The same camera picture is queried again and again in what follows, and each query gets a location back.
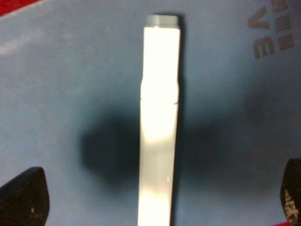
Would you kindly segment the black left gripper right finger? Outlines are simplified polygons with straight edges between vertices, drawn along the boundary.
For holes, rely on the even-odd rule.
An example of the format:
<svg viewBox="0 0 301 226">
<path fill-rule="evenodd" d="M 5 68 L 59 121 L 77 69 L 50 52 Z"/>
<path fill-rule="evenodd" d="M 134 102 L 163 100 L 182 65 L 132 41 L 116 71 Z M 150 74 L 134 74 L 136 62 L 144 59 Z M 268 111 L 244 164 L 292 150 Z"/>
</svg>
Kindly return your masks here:
<svg viewBox="0 0 301 226">
<path fill-rule="evenodd" d="M 290 224 L 301 223 L 301 160 L 291 158 L 287 162 L 280 188 L 280 201 L 284 215 Z"/>
</svg>

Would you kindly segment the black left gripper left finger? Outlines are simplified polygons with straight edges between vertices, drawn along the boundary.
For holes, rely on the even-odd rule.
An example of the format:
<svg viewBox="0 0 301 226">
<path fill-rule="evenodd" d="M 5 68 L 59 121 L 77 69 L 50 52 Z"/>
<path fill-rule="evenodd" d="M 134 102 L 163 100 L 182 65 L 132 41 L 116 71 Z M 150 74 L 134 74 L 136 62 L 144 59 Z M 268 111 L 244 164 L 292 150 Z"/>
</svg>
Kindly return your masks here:
<svg viewBox="0 0 301 226">
<path fill-rule="evenodd" d="M 44 226 L 50 211 L 46 174 L 30 167 L 0 187 L 2 226 Z"/>
</svg>

